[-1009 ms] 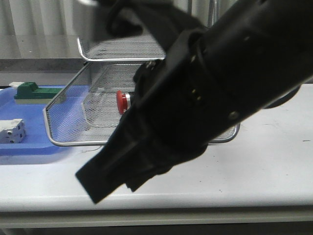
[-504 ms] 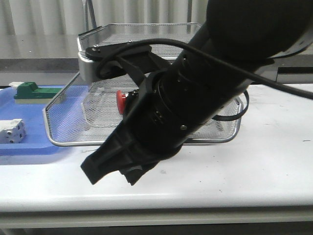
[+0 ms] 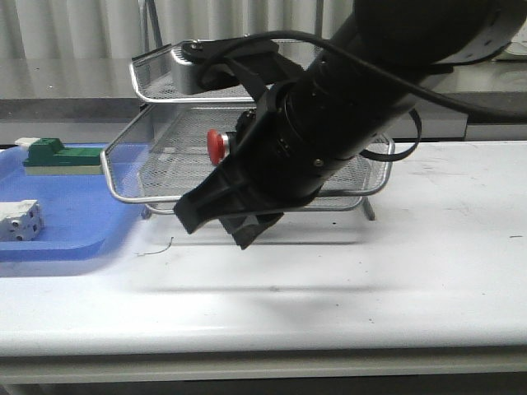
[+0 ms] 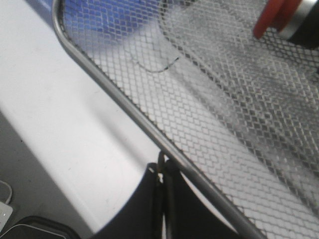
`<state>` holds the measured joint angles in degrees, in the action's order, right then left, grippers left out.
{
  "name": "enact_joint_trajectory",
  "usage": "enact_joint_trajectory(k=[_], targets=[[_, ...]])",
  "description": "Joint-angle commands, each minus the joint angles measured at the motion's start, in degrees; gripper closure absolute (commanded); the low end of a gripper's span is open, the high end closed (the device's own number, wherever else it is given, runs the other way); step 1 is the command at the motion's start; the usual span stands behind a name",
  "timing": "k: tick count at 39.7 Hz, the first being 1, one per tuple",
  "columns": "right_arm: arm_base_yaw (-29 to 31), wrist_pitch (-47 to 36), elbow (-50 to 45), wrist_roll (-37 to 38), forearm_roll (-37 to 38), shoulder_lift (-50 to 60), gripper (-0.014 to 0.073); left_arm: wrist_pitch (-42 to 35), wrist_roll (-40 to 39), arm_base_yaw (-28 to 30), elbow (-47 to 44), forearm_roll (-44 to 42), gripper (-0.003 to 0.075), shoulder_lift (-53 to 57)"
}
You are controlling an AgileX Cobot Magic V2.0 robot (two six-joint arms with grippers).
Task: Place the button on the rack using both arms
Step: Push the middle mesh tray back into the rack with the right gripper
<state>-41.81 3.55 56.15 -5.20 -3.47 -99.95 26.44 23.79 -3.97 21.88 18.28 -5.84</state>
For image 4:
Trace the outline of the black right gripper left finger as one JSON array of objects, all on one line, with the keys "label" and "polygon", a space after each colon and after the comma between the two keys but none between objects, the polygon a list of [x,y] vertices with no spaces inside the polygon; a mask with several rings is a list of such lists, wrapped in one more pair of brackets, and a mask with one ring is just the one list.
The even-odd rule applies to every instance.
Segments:
[{"label": "black right gripper left finger", "polygon": [[157,207],[157,164],[149,163],[132,196],[93,239],[160,239],[162,217]]}]

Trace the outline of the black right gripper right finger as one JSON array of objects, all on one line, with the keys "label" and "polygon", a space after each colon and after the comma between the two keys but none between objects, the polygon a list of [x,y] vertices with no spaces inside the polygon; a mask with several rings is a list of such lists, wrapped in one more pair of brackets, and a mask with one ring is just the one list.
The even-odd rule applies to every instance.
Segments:
[{"label": "black right gripper right finger", "polygon": [[163,168],[166,236],[169,239],[238,239],[239,235],[199,200],[168,160]]}]

